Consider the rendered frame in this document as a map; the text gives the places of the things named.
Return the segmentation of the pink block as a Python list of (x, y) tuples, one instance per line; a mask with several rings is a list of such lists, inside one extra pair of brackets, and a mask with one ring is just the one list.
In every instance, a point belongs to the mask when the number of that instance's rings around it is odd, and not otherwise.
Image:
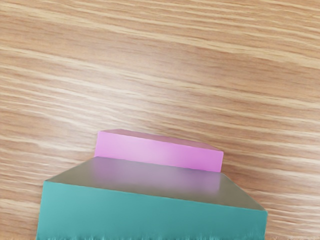
[(94, 156), (219, 173), (224, 152), (202, 142), (112, 129), (98, 132)]

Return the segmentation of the teal block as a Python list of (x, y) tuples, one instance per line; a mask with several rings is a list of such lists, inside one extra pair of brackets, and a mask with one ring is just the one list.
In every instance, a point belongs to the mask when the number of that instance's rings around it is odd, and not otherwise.
[(43, 183), (36, 240), (265, 240), (225, 174), (95, 157)]

